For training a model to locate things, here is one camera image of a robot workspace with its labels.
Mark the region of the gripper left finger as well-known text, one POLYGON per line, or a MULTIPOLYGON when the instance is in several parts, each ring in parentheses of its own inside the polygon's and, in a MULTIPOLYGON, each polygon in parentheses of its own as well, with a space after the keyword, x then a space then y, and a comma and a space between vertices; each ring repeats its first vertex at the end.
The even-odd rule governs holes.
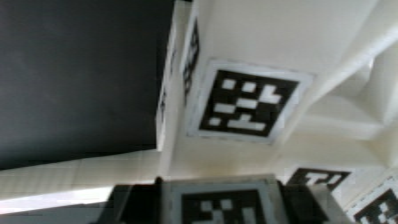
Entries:
POLYGON ((159 224, 161 183, 113 186, 93 224, 159 224))

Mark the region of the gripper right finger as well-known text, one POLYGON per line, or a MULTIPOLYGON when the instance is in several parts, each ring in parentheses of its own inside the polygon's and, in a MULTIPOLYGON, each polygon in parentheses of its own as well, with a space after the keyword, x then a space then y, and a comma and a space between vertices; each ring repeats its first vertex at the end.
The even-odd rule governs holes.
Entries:
POLYGON ((280 193, 289 224, 353 224, 324 185, 285 184, 280 193))

